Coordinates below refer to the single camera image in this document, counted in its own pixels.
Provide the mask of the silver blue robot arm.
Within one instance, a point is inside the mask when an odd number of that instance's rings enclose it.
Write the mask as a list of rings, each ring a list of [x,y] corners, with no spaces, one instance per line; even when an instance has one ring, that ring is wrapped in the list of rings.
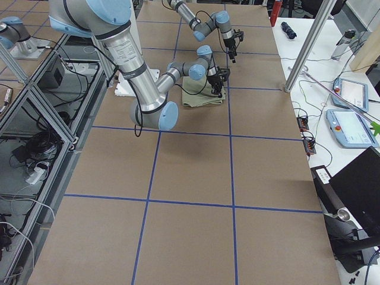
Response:
[[[198,11],[194,14],[184,1],[166,1],[168,9],[176,11],[192,30],[193,36],[203,41],[210,33],[217,30],[220,40],[224,43],[223,52],[228,54],[229,59],[235,63],[237,48],[244,39],[244,32],[235,30],[230,22],[230,15],[226,10],[209,14]]]
[[[216,95],[221,95],[225,81],[208,45],[197,50],[193,62],[173,62],[155,81],[130,32],[130,1],[50,1],[51,27],[78,37],[95,37],[110,52],[113,62],[136,95],[130,117],[142,127],[171,130],[179,109],[167,98],[168,91],[180,77],[206,78]]]

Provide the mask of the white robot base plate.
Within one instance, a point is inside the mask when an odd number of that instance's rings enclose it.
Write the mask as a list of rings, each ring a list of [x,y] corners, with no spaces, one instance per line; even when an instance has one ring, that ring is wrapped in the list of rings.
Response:
[[[149,68],[148,70],[150,71],[150,74],[152,75],[154,82],[156,82],[160,76],[160,70],[152,68]],[[115,89],[115,96],[135,97],[135,93],[132,91],[130,84],[127,82],[126,79],[124,79],[122,74],[118,75],[118,83]]]

